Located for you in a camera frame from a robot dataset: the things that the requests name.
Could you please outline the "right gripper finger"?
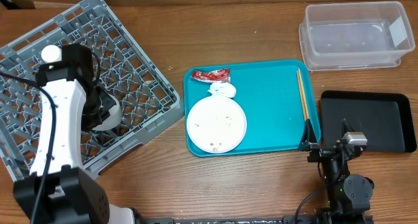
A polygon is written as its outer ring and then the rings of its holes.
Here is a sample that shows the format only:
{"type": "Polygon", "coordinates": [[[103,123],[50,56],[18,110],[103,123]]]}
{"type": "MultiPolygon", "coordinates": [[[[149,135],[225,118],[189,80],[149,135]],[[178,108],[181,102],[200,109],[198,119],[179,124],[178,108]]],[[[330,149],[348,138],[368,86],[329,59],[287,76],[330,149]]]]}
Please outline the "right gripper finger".
{"type": "Polygon", "coordinates": [[[307,119],[304,122],[304,131],[302,134],[302,138],[300,140],[300,144],[298,146],[298,150],[302,152],[309,152],[317,147],[317,138],[314,133],[312,123],[310,119],[307,119]]]}
{"type": "Polygon", "coordinates": [[[348,124],[347,120],[344,118],[342,120],[342,139],[346,139],[353,132],[353,128],[348,124]]]}

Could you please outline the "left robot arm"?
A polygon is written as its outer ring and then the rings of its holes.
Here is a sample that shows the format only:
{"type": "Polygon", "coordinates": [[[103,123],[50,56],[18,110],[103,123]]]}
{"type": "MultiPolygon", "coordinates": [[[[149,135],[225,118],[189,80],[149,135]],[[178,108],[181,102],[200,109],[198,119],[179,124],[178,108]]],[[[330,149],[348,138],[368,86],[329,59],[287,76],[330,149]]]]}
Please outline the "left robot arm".
{"type": "Polygon", "coordinates": [[[133,208],[110,204],[104,189],[84,170],[81,134],[121,122],[119,101],[99,85],[100,59],[88,47],[46,46],[35,80],[42,116],[29,177],[13,195],[31,223],[143,223],[133,208]]]}

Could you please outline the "grey bowl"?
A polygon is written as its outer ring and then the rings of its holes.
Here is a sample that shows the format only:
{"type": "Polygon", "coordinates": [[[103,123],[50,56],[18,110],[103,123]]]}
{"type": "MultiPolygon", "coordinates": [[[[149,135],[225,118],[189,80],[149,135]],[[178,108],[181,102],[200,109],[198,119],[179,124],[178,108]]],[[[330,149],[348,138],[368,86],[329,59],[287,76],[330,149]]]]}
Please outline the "grey bowl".
{"type": "Polygon", "coordinates": [[[94,131],[106,131],[115,128],[121,122],[121,106],[115,96],[106,93],[101,96],[101,108],[99,109],[102,122],[93,128],[94,131]]]}

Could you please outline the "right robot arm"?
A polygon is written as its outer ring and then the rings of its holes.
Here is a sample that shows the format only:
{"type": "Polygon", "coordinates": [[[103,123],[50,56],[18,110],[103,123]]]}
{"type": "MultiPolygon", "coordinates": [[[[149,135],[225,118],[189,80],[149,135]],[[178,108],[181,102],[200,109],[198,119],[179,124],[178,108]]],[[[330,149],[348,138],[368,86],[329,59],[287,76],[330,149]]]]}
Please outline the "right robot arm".
{"type": "Polygon", "coordinates": [[[308,152],[307,161],[317,165],[324,186],[308,195],[295,211],[295,223],[372,223],[371,216],[364,213],[370,209],[374,182],[364,176],[351,174],[347,162],[360,157],[367,146],[362,132],[356,132],[342,121],[342,138],[332,146],[321,146],[316,140],[311,121],[304,123],[304,132],[298,149],[308,152]],[[327,193],[328,208],[312,216],[300,215],[303,205],[312,197],[327,193]]]}

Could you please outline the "white cup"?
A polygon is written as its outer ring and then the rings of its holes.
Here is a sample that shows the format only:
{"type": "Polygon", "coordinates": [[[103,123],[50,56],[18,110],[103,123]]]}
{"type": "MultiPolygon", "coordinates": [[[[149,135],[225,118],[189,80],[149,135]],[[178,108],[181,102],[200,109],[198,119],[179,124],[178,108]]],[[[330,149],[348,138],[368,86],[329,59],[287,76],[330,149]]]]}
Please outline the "white cup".
{"type": "Polygon", "coordinates": [[[61,48],[53,44],[45,46],[40,54],[45,63],[54,63],[62,60],[61,48]]]}

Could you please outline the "grey plastic dish rack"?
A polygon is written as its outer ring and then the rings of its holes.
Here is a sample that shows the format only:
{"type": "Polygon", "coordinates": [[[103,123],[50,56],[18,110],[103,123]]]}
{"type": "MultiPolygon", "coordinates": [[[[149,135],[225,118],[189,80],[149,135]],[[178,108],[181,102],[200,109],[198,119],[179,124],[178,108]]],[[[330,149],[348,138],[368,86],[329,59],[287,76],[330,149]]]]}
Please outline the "grey plastic dish rack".
{"type": "Polygon", "coordinates": [[[1,160],[13,181],[29,175],[40,131],[41,101],[34,79],[49,45],[79,43],[94,54],[100,85],[121,105],[120,124],[81,138],[81,158],[93,178],[184,116],[178,92],[104,0],[83,0],[1,47],[1,160]]]}

